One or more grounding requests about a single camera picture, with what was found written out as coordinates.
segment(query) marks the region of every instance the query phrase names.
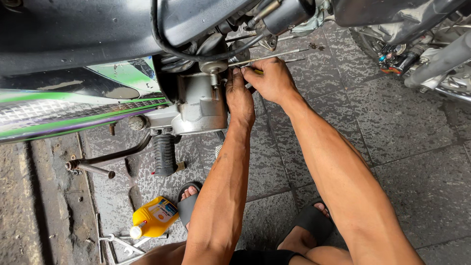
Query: wrench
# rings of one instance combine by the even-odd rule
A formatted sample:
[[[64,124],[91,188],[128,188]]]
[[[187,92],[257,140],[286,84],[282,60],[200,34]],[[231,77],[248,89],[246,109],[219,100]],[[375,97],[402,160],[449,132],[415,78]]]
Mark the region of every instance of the wrench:
[[[149,241],[150,239],[151,239],[150,237],[144,238],[143,240],[141,240],[141,241],[137,242],[136,244],[134,244],[133,247],[138,248],[140,245],[146,243],[146,242]],[[126,248],[124,249],[124,253],[126,253],[127,251],[129,251],[128,257],[131,256],[131,255],[132,255],[132,252],[133,252],[132,249],[131,249],[130,247],[126,247]]]
[[[135,246],[131,246],[130,244],[128,244],[128,243],[122,241],[121,239],[115,237],[114,234],[110,234],[110,239],[108,239],[108,240],[109,241],[116,241],[116,242],[122,244],[123,246],[128,247],[128,248],[138,252],[139,254],[144,254],[145,253],[144,251],[136,248]]]

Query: black sandal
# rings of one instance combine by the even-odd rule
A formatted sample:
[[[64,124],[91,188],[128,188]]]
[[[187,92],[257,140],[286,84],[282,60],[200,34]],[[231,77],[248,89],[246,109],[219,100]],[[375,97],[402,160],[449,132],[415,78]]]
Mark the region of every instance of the black sandal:
[[[195,195],[191,195],[190,197],[184,200],[181,200],[183,193],[185,193],[185,190],[188,189],[190,186],[195,187],[198,193]],[[190,222],[191,214],[193,212],[193,208],[195,207],[195,202],[196,202],[196,199],[198,198],[198,194],[200,194],[200,190],[201,190],[200,183],[188,182],[188,183],[185,183],[181,187],[180,193],[178,194],[177,209],[180,214],[181,223],[183,224],[187,232],[188,232],[187,223]]]
[[[311,233],[311,235],[316,239],[318,246],[325,242],[325,240],[332,233],[335,225],[331,216],[327,218],[321,211],[319,211],[319,209],[314,207],[314,204],[319,202],[324,204],[325,208],[327,209],[327,206],[325,205],[324,201],[322,201],[321,197],[317,197],[309,202],[309,204],[307,204],[299,212],[298,216],[296,216],[293,223],[291,224],[291,227],[286,230],[283,236],[278,240],[276,248],[278,248],[278,246],[283,242],[288,234],[291,233],[291,230],[293,230],[295,226],[300,226],[309,231],[309,233]]]

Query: yellow oil bottle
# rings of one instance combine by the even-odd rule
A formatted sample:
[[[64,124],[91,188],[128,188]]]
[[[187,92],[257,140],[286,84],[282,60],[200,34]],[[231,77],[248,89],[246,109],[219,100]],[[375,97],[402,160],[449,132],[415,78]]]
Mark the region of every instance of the yellow oil bottle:
[[[158,237],[178,219],[177,208],[166,198],[158,196],[132,215],[129,234],[134,239],[142,236]]]

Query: white bottle cap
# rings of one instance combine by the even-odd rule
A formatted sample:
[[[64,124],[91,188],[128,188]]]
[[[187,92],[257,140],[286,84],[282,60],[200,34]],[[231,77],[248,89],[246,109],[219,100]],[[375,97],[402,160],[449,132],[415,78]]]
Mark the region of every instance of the white bottle cap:
[[[129,230],[129,235],[133,239],[139,239],[142,236],[142,229],[139,226],[135,225]]]

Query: black shorts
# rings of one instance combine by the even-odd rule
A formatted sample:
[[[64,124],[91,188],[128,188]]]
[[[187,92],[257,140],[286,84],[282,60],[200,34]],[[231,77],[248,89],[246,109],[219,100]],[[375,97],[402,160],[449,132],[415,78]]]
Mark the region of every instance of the black shorts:
[[[237,250],[229,265],[288,265],[293,256],[302,256],[291,250]]]

